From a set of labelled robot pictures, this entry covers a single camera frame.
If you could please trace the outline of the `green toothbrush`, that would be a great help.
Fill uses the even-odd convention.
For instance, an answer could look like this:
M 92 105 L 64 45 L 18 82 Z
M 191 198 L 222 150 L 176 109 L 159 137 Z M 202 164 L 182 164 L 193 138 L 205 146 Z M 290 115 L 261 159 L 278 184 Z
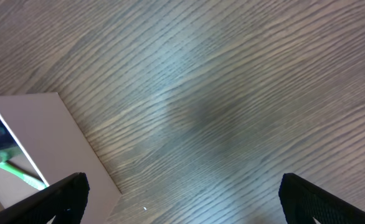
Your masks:
M 0 162 L 0 169 L 15 175 L 16 177 L 20 178 L 25 183 L 37 190 L 44 190 L 47 187 L 43 181 L 27 174 L 26 172 L 18 169 L 17 167 L 7 162 Z

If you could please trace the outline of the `white cardboard box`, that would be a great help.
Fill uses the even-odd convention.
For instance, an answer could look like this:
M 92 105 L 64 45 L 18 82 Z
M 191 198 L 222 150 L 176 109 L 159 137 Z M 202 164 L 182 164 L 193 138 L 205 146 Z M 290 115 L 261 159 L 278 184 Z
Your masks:
M 58 93 L 0 96 L 0 120 L 46 185 L 85 173 L 82 223 L 105 223 L 121 193 Z

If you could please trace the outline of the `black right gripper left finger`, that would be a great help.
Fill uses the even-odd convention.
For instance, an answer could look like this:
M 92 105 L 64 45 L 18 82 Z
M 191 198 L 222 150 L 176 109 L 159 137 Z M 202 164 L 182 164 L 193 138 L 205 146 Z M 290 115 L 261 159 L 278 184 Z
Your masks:
M 90 187 L 76 172 L 0 212 L 0 224 L 80 224 Z

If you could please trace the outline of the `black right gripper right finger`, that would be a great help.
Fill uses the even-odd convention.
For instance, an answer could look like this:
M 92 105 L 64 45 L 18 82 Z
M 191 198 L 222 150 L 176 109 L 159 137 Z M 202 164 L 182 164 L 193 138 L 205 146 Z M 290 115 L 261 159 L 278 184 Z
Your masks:
M 294 173 L 278 191 L 288 224 L 365 224 L 365 212 Z

